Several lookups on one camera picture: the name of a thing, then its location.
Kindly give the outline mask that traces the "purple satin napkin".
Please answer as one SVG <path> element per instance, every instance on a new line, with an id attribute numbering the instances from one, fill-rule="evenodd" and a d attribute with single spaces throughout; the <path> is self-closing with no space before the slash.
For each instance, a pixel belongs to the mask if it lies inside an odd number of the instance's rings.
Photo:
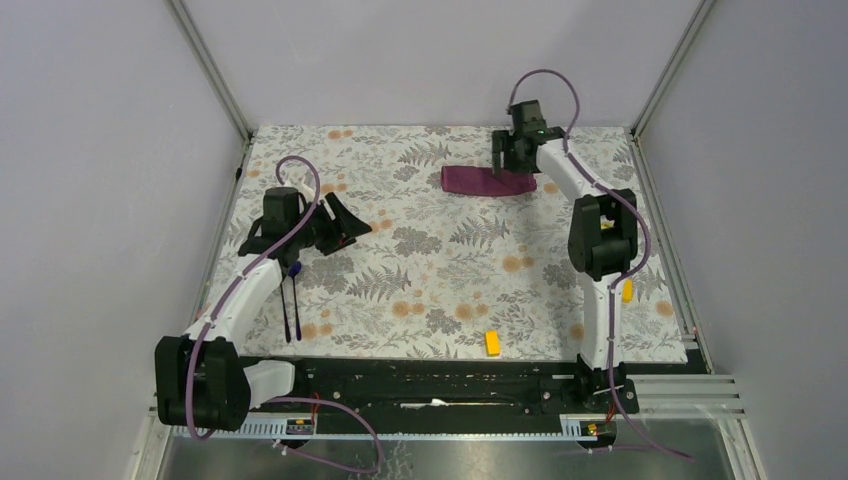
<path id="1" fill-rule="evenodd" d="M 444 166 L 440 181 L 444 192 L 474 197 L 512 197 L 537 189 L 533 174 L 494 174 L 490 168 L 475 166 Z"/>

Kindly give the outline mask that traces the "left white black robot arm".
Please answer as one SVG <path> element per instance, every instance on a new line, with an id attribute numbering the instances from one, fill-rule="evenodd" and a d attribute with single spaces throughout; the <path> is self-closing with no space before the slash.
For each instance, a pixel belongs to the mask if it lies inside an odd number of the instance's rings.
<path id="1" fill-rule="evenodd" d="M 154 352 L 157 413 L 172 426 L 236 431 L 248 412 L 275 400 L 296 411 L 310 385 L 285 360 L 245 365 L 244 342 L 265 301 L 279 290 L 304 249 L 328 256 L 372 230 L 336 194 L 308 201 L 294 187 L 267 190 L 262 214 L 237 251 L 230 285 L 180 336 Z"/>

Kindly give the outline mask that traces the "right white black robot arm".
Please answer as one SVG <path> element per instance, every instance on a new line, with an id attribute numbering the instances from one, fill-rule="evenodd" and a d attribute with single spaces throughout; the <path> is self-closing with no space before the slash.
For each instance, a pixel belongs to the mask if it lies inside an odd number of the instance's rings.
<path id="1" fill-rule="evenodd" d="M 626 281 L 649 258 L 641 253 L 646 223 L 630 189 L 605 185 L 572 152 L 565 129 L 548 125 L 538 101 L 507 109 L 509 130 L 492 135 L 492 165 L 498 179 L 507 173 L 544 174 L 572 202 L 567 253 L 580 275 L 585 338 L 577 356 L 572 397 L 583 410 L 622 416 L 639 410 L 618 346 L 618 322 Z"/>

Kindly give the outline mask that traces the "floral tablecloth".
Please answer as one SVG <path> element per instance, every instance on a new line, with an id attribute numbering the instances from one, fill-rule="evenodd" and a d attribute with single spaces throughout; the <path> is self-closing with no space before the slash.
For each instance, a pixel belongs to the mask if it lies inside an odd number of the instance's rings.
<path id="1" fill-rule="evenodd" d="M 262 126 L 223 241 L 213 294 L 230 283 L 237 250 L 277 183 L 287 155 L 312 163 L 324 184 L 373 232 L 324 256 L 302 252 L 285 282 L 292 341 L 279 290 L 252 322 L 243 348 L 257 356 L 501 357 L 572 361 L 585 338 L 580 275 L 567 255 L 572 204 L 539 176 L 533 193 L 475 198 L 442 190 L 447 165 L 486 166 L 491 131 L 478 126 Z"/>

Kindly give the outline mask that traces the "dark purple fork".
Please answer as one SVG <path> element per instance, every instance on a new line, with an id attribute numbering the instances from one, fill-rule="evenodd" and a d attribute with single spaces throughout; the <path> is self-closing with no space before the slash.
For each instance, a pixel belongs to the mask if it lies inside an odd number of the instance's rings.
<path id="1" fill-rule="evenodd" d="M 287 309 L 287 304 L 286 304 L 286 299 L 285 299 L 285 278 L 283 280 L 281 280 L 281 282 L 280 282 L 279 293 L 280 293 L 281 307 L 282 307 L 282 312 L 283 312 L 284 338 L 285 338 L 286 343 L 291 343 L 292 336 L 291 336 L 291 329 L 290 329 L 290 323 L 289 323 L 288 309 Z"/>

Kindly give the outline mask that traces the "yellow block near front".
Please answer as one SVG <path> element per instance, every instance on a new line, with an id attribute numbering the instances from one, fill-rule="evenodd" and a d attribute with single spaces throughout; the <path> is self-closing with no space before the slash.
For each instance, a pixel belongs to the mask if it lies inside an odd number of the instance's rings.
<path id="1" fill-rule="evenodd" d="M 497 357 L 501 355 L 501 344 L 496 331 L 486 331 L 484 334 L 484 347 L 486 355 Z"/>

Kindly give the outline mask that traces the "yellow block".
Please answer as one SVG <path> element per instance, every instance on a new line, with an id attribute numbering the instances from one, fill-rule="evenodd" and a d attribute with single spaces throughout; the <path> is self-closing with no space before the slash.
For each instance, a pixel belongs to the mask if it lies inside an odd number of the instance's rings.
<path id="1" fill-rule="evenodd" d="M 631 279 L 627 279 L 622 287 L 621 299 L 625 304 L 631 303 L 634 298 L 634 285 Z"/>
<path id="2" fill-rule="evenodd" d="M 497 357 L 501 355 L 501 344 L 496 331 L 486 331 L 484 334 L 484 347 L 486 355 Z"/>

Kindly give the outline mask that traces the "yellow block at right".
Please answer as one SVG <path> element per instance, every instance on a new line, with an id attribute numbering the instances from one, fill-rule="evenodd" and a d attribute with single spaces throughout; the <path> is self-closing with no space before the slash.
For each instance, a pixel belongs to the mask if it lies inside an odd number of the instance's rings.
<path id="1" fill-rule="evenodd" d="M 634 285 L 631 279 L 627 279 L 622 287 L 621 299 L 625 304 L 631 303 L 634 298 Z"/>

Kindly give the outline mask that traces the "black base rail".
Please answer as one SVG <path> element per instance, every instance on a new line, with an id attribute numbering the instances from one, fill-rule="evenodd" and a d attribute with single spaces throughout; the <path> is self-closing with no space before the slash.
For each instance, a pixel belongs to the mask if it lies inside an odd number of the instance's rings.
<path id="1" fill-rule="evenodd" d="M 603 419 L 608 412 L 640 410 L 634 385 L 640 375 L 668 380 L 702 374 L 705 365 L 623 364 L 614 373 L 617 392 L 600 371 L 572 362 L 296 358 L 294 387 L 283 402 L 257 406 L 262 413 L 309 413 L 306 398 L 321 400 L 320 434 L 361 433 L 339 402 L 363 416 L 380 435 L 553 433 L 558 416 Z"/>

